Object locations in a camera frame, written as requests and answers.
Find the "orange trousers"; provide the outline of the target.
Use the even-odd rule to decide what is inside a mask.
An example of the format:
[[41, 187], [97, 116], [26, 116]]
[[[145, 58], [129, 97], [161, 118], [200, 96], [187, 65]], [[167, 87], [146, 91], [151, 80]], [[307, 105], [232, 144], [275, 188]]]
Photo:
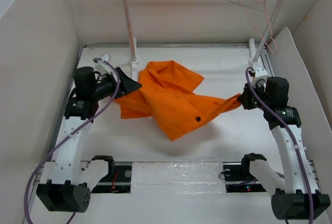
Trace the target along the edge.
[[139, 73], [142, 87], [115, 102], [122, 119], [153, 117], [173, 142], [241, 105], [238, 94], [228, 99], [195, 94], [203, 80], [175, 61], [152, 61]]

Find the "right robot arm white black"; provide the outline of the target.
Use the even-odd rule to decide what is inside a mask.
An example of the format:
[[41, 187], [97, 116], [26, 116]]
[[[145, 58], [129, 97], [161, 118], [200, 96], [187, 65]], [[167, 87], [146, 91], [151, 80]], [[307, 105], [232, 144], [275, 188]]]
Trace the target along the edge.
[[261, 109], [277, 144], [283, 175], [271, 168], [267, 159], [256, 153], [246, 154], [240, 166], [245, 179], [255, 177], [271, 198], [278, 220], [307, 220], [313, 223], [330, 206], [316, 182], [306, 148], [302, 142], [301, 120], [296, 108], [288, 105], [289, 83], [281, 77], [248, 80], [238, 100], [246, 110]]

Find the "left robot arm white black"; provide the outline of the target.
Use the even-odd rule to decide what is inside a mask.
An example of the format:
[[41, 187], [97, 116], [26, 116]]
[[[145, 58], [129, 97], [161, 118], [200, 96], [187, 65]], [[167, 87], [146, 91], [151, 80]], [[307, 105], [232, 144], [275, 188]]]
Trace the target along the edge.
[[94, 120], [102, 113], [99, 101], [119, 99], [140, 89], [142, 85], [128, 77], [119, 67], [113, 73], [101, 74], [93, 67], [76, 69], [75, 88], [68, 99], [58, 153], [44, 183], [37, 186], [37, 196], [50, 212], [84, 213], [96, 185], [115, 176], [111, 156], [94, 156], [83, 167], [84, 144]]

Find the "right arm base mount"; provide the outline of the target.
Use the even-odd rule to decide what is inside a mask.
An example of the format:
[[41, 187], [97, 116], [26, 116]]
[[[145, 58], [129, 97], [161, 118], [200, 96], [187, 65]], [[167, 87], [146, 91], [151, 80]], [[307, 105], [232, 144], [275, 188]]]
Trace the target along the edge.
[[219, 178], [225, 183], [226, 193], [266, 192], [254, 176], [243, 172], [241, 162], [223, 162]]

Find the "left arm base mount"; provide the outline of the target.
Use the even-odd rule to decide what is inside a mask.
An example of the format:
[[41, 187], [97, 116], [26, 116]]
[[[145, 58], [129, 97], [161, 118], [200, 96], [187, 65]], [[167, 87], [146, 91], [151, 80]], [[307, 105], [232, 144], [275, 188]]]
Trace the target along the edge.
[[130, 193], [132, 164], [116, 164], [113, 174], [103, 177], [91, 193]]

